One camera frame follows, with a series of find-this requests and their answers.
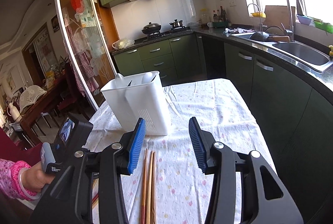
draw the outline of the silver screw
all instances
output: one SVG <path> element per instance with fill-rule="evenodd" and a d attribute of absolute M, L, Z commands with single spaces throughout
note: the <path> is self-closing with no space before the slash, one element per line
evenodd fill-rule
<path fill-rule="evenodd" d="M 82 151 L 76 151 L 74 153 L 74 156 L 77 157 L 77 158 L 82 157 L 83 156 L 83 152 Z"/>
<path fill-rule="evenodd" d="M 258 151 L 252 151 L 252 152 L 251 152 L 251 155 L 252 155 L 254 158 L 259 158 L 259 157 L 260 157 L 260 152 L 258 152 Z"/>
<path fill-rule="evenodd" d="M 122 147 L 122 145 L 119 142 L 113 143 L 111 145 L 111 148 L 114 150 L 119 150 Z"/>
<path fill-rule="evenodd" d="M 214 143 L 214 147 L 217 149 L 223 149 L 224 145 L 222 142 L 217 141 Z"/>

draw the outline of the table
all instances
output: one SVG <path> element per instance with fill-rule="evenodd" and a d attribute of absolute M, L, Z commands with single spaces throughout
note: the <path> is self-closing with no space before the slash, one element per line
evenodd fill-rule
<path fill-rule="evenodd" d="M 66 77 L 61 76 L 58 78 L 57 83 L 54 84 L 47 93 L 45 93 L 41 98 L 39 98 L 36 103 L 34 103 L 31 108 L 26 111 L 20 120 L 22 129 L 26 132 L 29 139 L 34 145 L 37 145 L 41 141 L 31 130 L 35 121 L 41 116 L 42 111 L 48 107 L 48 105 L 60 95 L 68 87 Z"/>
<path fill-rule="evenodd" d="M 195 116 L 201 129 L 211 132 L 232 150 L 248 154 L 261 152 L 275 170 L 264 137 L 244 100 L 229 80 L 216 79 L 164 88 L 171 114 L 172 134 L 146 136 L 138 167 L 131 176 L 122 175 L 124 201 L 129 222 L 139 223 L 144 149 L 156 156 L 157 223 L 204 223 L 213 175 L 198 168 L 189 137 L 189 119 Z M 96 111 L 90 122 L 94 128 L 85 147 L 99 152 L 120 140 L 123 130 L 107 102 Z M 235 223 L 240 223 L 240 176 L 236 176 Z M 99 223 L 98 206 L 93 210 Z"/>

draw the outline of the white bangle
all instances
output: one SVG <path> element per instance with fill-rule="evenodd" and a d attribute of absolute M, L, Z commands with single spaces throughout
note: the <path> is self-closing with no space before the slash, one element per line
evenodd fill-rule
<path fill-rule="evenodd" d="M 37 200 L 41 197 L 41 193 L 37 193 L 37 195 L 35 196 L 31 196 L 24 188 L 23 184 L 22 184 L 22 174 L 23 172 L 25 172 L 26 170 L 28 170 L 28 168 L 21 168 L 19 171 L 19 175 L 18 175 L 18 179 L 19 179 L 19 185 L 21 190 L 23 191 L 24 195 L 26 195 L 29 199 L 32 200 Z"/>

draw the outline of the blue bowl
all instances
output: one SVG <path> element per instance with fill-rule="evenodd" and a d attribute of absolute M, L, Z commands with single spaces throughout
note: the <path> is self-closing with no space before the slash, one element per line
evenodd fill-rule
<path fill-rule="evenodd" d="M 297 18 L 298 18 L 299 22 L 300 22 L 301 24 L 304 24 L 304 25 L 310 25 L 310 24 L 311 24 L 311 21 L 312 21 L 312 18 L 307 17 L 307 16 L 300 16 L 300 15 L 297 15 Z"/>

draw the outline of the device screen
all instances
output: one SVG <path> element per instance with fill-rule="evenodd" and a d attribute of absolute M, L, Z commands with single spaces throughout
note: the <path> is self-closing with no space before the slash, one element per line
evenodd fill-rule
<path fill-rule="evenodd" d="M 62 142 L 64 143 L 64 145 L 66 145 L 66 142 L 67 142 L 69 135 L 72 132 L 74 126 L 75 126 L 75 123 L 70 118 L 66 118 L 63 127 L 59 131 L 59 137 L 62 140 Z"/>

